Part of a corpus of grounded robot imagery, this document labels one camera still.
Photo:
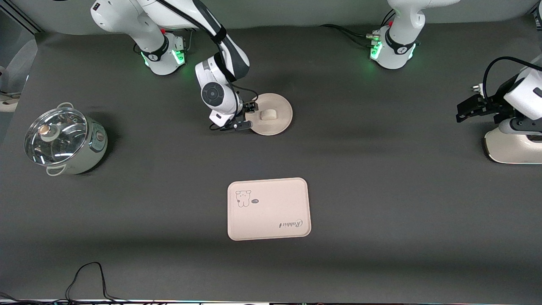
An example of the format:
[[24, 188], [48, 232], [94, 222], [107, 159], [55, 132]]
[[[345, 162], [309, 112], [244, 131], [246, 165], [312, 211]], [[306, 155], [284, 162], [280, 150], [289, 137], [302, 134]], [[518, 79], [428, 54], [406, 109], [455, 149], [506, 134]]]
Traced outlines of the round beige plate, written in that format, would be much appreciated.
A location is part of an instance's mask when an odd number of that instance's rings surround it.
[[[274, 136], [285, 131], [293, 119], [293, 109], [290, 102], [282, 95], [265, 93], [257, 99], [258, 110], [254, 113], [246, 113], [246, 120], [252, 121], [251, 130], [263, 136]], [[267, 109], [277, 111], [277, 119], [270, 121], [260, 120], [260, 112]]]

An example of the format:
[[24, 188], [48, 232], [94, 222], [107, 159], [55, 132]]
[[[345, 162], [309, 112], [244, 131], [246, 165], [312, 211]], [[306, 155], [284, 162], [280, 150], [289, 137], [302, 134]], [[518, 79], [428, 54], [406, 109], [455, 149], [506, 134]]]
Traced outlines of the beige rectangular rabbit tray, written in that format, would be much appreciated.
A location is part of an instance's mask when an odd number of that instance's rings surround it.
[[231, 240], [306, 237], [311, 229], [308, 184], [303, 178], [237, 181], [228, 186]]

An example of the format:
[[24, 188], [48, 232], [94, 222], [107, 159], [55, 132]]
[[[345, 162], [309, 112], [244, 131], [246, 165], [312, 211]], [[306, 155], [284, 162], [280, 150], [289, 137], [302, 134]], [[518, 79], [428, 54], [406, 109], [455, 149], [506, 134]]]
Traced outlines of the cream white toaster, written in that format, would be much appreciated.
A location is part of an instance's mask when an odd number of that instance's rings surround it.
[[542, 142], [494, 129], [484, 135], [486, 155], [498, 164], [542, 165]]

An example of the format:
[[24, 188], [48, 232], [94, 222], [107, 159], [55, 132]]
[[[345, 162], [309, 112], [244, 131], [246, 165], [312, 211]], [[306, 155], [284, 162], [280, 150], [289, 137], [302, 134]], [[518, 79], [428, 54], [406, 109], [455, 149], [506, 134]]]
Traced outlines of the pale green cooking pot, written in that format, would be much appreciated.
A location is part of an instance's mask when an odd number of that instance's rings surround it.
[[[56, 108], [74, 108], [72, 103], [61, 103]], [[96, 166], [106, 152], [108, 137], [102, 124], [85, 115], [89, 123], [87, 139], [83, 147], [69, 160], [52, 166], [44, 166], [49, 176], [78, 175]]]

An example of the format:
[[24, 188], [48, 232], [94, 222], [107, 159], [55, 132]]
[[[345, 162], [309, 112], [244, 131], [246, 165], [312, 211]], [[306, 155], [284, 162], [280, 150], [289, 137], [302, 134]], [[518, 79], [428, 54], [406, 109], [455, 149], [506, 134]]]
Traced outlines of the glass pot lid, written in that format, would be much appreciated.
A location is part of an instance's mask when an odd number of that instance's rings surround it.
[[61, 164], [72, 158], [86, 142], [89, 123], [74, 108], [52, 109], [37, 118], [25, 134], [28, 158], [42, 166]]

